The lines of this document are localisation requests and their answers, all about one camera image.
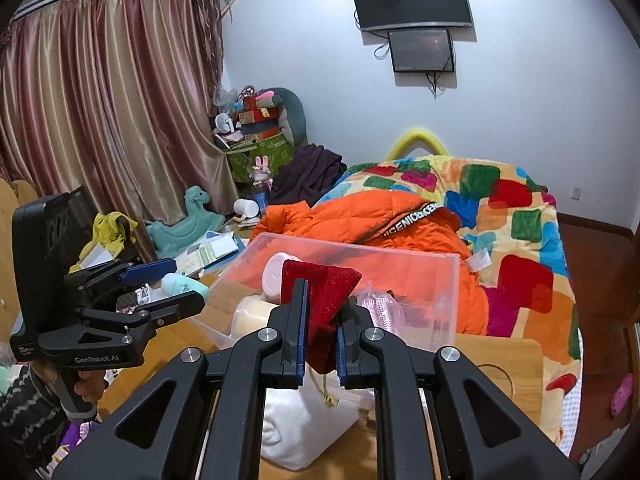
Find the person's left hand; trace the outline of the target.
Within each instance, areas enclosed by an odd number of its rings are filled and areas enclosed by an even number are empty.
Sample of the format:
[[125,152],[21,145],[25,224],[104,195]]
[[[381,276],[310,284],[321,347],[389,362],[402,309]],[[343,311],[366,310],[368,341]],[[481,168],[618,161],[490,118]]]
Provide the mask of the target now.
[[82,400],[96,403],[102,399],[106,387],[104,370],[80,370],[74,391]]

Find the striped sleeve forearm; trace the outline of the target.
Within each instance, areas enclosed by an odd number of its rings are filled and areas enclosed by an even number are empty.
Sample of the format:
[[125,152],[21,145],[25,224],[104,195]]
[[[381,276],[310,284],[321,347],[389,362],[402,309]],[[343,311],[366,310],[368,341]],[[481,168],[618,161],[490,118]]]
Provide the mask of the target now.
[[70,421],[58,398],[31,366],[23,366],[1,396],[1,443],[17,450],[30,466],[44,467],[68,426]]

